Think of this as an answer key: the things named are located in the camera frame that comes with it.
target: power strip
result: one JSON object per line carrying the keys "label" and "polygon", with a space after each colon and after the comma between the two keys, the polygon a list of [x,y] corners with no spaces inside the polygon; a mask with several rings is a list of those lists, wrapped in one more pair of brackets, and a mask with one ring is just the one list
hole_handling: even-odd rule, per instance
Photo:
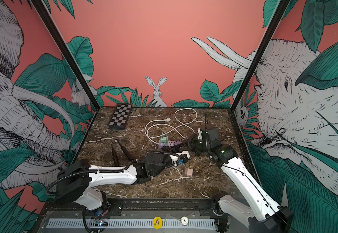
{"label": "power strip", "polygon": [[161,149],[162,147],[165,147],[165,146],[173,147],[173,146],[177,146],[179,144],[182,144],[182,142],[181,141],[167,141],[166,143],[159,142],[158,148]]}

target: rabbit illustration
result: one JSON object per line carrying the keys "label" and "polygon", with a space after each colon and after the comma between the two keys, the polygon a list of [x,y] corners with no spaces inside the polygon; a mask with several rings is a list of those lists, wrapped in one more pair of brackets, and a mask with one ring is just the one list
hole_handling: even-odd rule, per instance
{"label": "rabbit illustration", "polygon": [[[89,82],[91,81],[93,78],[87,74],[83,74],[83,78]],[[97,95],[97,91],[90,86],[90,90],[92,92],[92,94],[95,96]],[[81,105],[90,105],[90,99],[89,97],[86,95],[86,92],[83,90],[81,83],[76,79],[76,85],[72,84],[72,103],[77,103],[79,105],[79,107],[81,107]]]}
{"label": "rabbit illustration", "polygon": [[157,86],[155,85],[155,82],[147,76],[144,76],[150,86],[153,87],[153,103],[157,101],[155,107],[167,107],[167,105],[164,103],[164,101],[161,99],[161,91],[160,86],[166,82],[166,77],[162,77]]}

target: white cable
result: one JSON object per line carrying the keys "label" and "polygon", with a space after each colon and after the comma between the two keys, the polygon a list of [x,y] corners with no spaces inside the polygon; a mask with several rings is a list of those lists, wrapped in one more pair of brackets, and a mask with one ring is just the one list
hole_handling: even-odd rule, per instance
{"label": "white cable", "polygon": [[[192,121],[190,121],[190,122],[188,122],[188,123],[183,123],[183,122],[181,122],[180,120],[178,120],[178,118],[177,118],[177,116],[176,116],[176,113],[177,113],[178,111],[186,110],[186,109],[194,110],[196,116],[195,116],[195,118],[194,118]],[[155,143],[155,144],[158,145],[158,142],[153,141],[151,138],[161,137],[161,136],[164,136],[165,134],[167,135],[168,133],[172,132],[173,130],[175,130],[181,137],[184,137],[184,136],[177,130],[178,127],[181,127],[181,126],[183,126],[183,125],[186,126],[187,128],[190,128],[190,129],[195,133],[195,131],[193,130],[193,128],[191,128],[191,127],[188,126],[188,124],[191,124],[191,123],[194,122],[194,121],[196,120],[196,118],[197,118],[197,112],[196,112],[195,109],[192,109],[192,108],[179,109],[179,110],[177,110],[177,111],[174,113],[174,117],[175,117],[175,119],[180,123],[180,125],[178,125],[177,127],[174,128],[173,126],[171,126],[171,125],[169,125],[169,124],[161,123],[161,124],[154,124],[154,125],[150,126],[150,127],[147,129],[148,124],[150,124],[150,123],[152,123],[152,122],[159,122],[159,121],[169,122],[169,121],[171,121],[170,118],[166,118],[166,119],[164,119],[164,120],[152,120],[152,121],[148,122],[147,125],[145,126],[145,128],[144,128],[144,134],[147,136],[147,138],[148,138],[151,142],[153,142],[153,143]],[[163,134],[161,134],[161,135],[159,135],[159,136],[149,136],[149,135],[148,135],[148,131],[149,131],[152,127],[155,127],[155,126],[158,126],[158,125],[166,125],[166,126],[169,126],[169,127],[173,128],[173,129],[170,130],[169,132],[163,133]]]}

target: brown marble surface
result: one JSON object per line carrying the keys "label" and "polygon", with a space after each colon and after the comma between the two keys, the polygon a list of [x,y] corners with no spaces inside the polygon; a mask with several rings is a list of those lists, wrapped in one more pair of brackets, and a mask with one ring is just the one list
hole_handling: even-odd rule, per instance
{"label": "brown marble surface", "polygon": [[[179,125],[174,117],[174,112],[178,109],[133,108],[126,129],[111,130],[108,129],[108,122],[113,110],[114,107],[105,107],[99,110],[77,160],[88,159],[90,164],[113,166],[111,155],[111,142],[113,142],[120,164],[126,165],[128,160],[119,145],[114,142],[115,139],[128,149],[134,159],[141,160],[144,158],[144,152],[157,149],[157,145],[151,143],[144,134],[144,127],[149,121],[170,117],[172,119],[169,122],[170,125],[174,127]],[[205,109],[197,109],[196,121],[189,124],[195,132],[204,124],[205,111]],[[177,118],[183,123],[190,122],[194,117],[195,113],[191,110],[183,110],[177,113]],[[227,110],[208,109],[208,122],[218,128],[222,142],[230,144],[240,154]],[[167,132],[171,129],[167,126],[159,127]],[[161,129],[153,127],[149,135],[161,135]],[[179,127],[178,131],[183,136],[190,136],[193,133],[185,126]],[[173,131],[169,134],[169,140],[181,140],[181,136]],[[187,167],[194,170],[192,177],[185,176],[185,168]],[[215,163],[209,163],[209,159],[205,155],[195,157],[177,168],[166,169],[144,184],[109,184],[97,188],[106,192],[107,197],[111,198],[208,198],[222,190],[228,192],[234,198],[242,197],[235,184]]]}

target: checkerboard pattern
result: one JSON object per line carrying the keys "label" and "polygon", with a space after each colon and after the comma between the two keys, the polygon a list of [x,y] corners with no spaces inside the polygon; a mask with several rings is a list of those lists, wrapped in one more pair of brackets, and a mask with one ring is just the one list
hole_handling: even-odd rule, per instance
{"label": "checkerboard pattern", "polygon": [[126,124],[131,113],[131,104],[117,104],[115,112],[109,122],[109,128],[112,129],[125,129]]}

